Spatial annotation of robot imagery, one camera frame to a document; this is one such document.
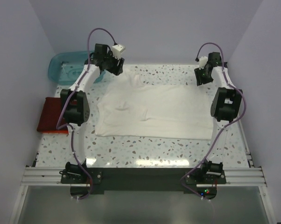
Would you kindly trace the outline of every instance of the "terrazzo table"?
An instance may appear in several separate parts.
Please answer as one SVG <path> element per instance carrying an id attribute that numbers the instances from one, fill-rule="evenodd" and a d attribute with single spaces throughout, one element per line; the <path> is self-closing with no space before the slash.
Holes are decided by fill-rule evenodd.
<path id="1" fill-rule="evenodd" d="M 196 65 L 125 65 L 124 70 L 133 70 L 141 75 L 144 84 L 194 85 Z M 141 167 L 194 167 L 206 155 L 208 140 L 165 139 L 150 137 L 97 137 L 94 127 L 98 122 L 97 103 L 104 96 L 114 75 L 106 73 L 100 83 L 93 84 L 87 92 L 91 116 L 86 125 L 84 146 L 88 167 L 141 168 Z M 55 97 L 61 89 L 58 85 Z M 209 97 L 210 104 L 217 91 L 215 84 L 200 86 Z M 213 150 L 215 156 L 223 157 L 224 168 L 248 168 L 245 138 L 239 124 L 231 126 L 231 134 L 223 151 Z M 43 134 L 38 147 L 36 167 L 64 167 L 70 154 L 70 137 L 65 134 Z"/>

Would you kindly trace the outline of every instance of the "white cloth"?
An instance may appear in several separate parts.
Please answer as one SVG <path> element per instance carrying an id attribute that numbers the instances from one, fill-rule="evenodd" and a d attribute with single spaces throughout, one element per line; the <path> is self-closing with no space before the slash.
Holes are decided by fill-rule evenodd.
<path id="1" fill-rule="evenodd" d="M 123 73 L 98 103 L 97 136 L 210 140 L 213 123 L 203 90 L 192 85 L 145 85 Z"/>

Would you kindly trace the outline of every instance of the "teal plastic tub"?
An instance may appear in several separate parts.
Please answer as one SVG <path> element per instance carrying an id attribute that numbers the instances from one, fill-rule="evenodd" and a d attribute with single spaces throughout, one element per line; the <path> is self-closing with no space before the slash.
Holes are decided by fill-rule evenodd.
<path id="1" fill-rule="evenodd" d="M 54 56 L 48 67 L 48 78 L 60 85 L 74 84 L 83 71 L 84 62 L 87 58 L 87 51 L 61 53 Z M 101 73 L 95 83 L 100 82 L 104 74 L 105 71 Z"/>

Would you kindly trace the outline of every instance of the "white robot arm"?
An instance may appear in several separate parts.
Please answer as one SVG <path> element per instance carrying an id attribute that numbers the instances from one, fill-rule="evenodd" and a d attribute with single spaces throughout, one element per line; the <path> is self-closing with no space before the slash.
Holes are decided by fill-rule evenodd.
<path id="1" fill-rule="evenodd" d="M 84 69 L 77 81 L 69 89 L 63 89 L 60 93 L 62 107 L 64 107 L 67 99 L 72 94 L 63 114 L 63 118 L 70 124 L 70 126 L 68 126 L 69 133 L 74 131 L 74 138 L 71 139 L 71 143 L 73 144 L 76 157 L 80 163 L 84 163 L 86 159 L 84 153 L 84 133 L 85 124 L 90 116 L 86 92 L 104 70 L 116 76 L 123 72 L 122 67 L 124 59 L 121 58 L 121 54 L 124 52 L 125 47 L 117 44 L 112 46 L 109 51 L 108 48 L 108 45 L 96 44 L 94 52 L 91 53 L 93 57 L 90 60 L 90 64 L 88 60 L 86 60 Z M 71 150 L 69 158 L 71 164 L 77 164 Z"/>
<path id="2" fill-rule="evenodd" d="M 224 63 L 225 76 L 222 71 L 222 62 L 220 54 L 210 53 L 208 57 L 199 59 L 199 68 L 195 69 L 197 85 L 214 82 L 218 86 L 218 91 L 211 104 L 211 116 L 213 117 L 213 133 L 211 143 L 214 143 L 211 153 L 207 157 L 208 162 L 221 164 L 223 158 L 214 156 L 213 150 L 223 151 L 226 137 L 229 133 L 232 122 L 238 115 L 241 103 L 241 95 L 231 86 L 234 86 L 228 75 L 226 64 Z"/>

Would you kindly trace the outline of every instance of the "white wall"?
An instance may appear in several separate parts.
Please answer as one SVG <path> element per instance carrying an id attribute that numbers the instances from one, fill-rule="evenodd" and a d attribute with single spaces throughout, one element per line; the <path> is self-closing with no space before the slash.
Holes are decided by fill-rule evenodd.
<path id="1" fill-rule="evenodd" d="M 108 29 L 128 63 L 189 63 L 213 41 L 226 59 L 262 0 L 30 0 L 56 53 L 86 50 L 89 31 Z M 108 43 L 98 31 L 91 41 Z M 206 47 L 202 53 L 216 48 Z"/>
<path id="2" fill-rule="evenodd" d="M 281 0 L 264 0 L 229 60 L 247 98 L 244 129 L 281 221 Z"/>
<path id="3" fill-rule="evenodd" d="M 0 0 L 0 224 L 9 221 L 25 165 L 32 164 L 36 126 L 54 86 L 54 51 L 28 0 Z"/>

